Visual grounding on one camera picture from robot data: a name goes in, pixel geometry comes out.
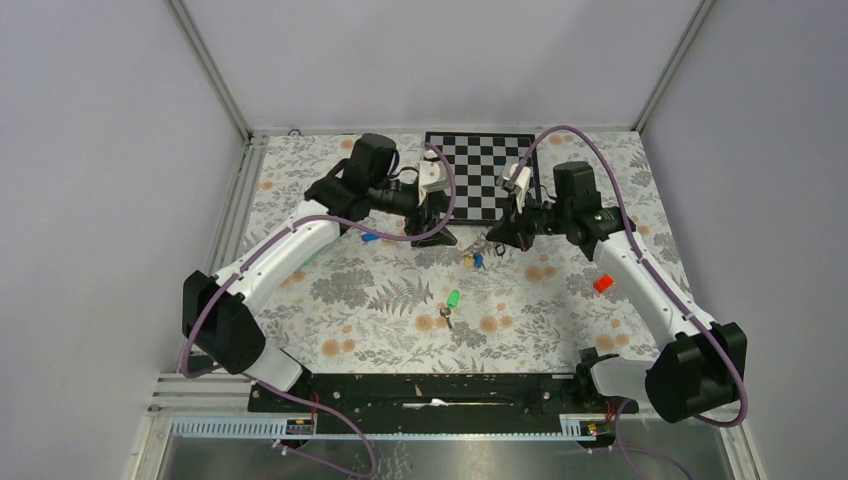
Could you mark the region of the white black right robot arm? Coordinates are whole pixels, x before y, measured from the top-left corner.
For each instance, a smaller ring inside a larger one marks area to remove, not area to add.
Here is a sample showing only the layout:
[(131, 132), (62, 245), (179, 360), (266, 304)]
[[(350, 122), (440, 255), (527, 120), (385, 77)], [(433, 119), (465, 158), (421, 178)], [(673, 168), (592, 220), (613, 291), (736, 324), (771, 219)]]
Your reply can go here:
[(735, 323), (719, 324), (661, 270), (617, 206), (605, 207), (592, 167), (584, 161), (554, 168), (554, 201), (527, 192), (531, 172), (516, 164), (497, 180), (509, 193), (488, 240), (522, 251), (538, 235), (561, 235), (612, 277), (635, 308), (660, 352), (653, 361), (585, 350), (576, 368), (575, 402), (597, 412), (613, 397), (648, 404), (669, 423), (727, 404), (744, 403), (747, 337)]

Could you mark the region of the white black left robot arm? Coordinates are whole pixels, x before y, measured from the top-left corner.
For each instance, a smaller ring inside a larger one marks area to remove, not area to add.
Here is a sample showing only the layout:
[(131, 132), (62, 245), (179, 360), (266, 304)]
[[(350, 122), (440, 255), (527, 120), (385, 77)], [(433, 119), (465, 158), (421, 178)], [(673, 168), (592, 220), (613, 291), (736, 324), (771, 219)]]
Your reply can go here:
[(346, 231), (369, 232), (362, 221), (374, 210), (404, 216), (412, 232), (403, 239), (411, 244), (455, 241), (445, 229), (457, 196), (448, 159), (425, 144), (411, 184), (393, 177), (399, 161), (392, 139), (362, 135), (264, 240), (212, 275), (193, 272), (183, 284), (181, 374), (193, 379), (223, 369), (264, 383), (285, 410), (304, 407), (311, 388), (301, 377), (305, 367), (270, 343), (256, 321), (273, 290)]

